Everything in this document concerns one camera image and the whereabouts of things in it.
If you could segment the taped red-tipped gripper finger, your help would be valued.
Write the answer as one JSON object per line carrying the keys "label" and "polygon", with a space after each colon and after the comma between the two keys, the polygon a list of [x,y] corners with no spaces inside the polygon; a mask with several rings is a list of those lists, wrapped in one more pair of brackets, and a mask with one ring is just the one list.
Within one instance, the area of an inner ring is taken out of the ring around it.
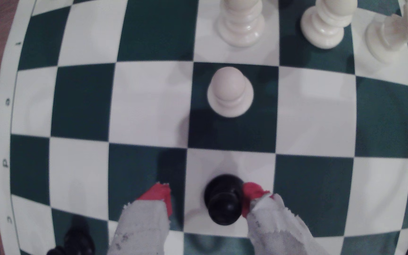
{"label": "taped red-tipped gripper finger", "polygon": [[328,255],[279,194],[253,182],[244,183],[242,191],[242,216],[256,255]]}
{"label": "taped red-tipped gripper finger", "polygon": [[108,255],[163,255],[171,215],[169,184],[154,184],[124,206]]}

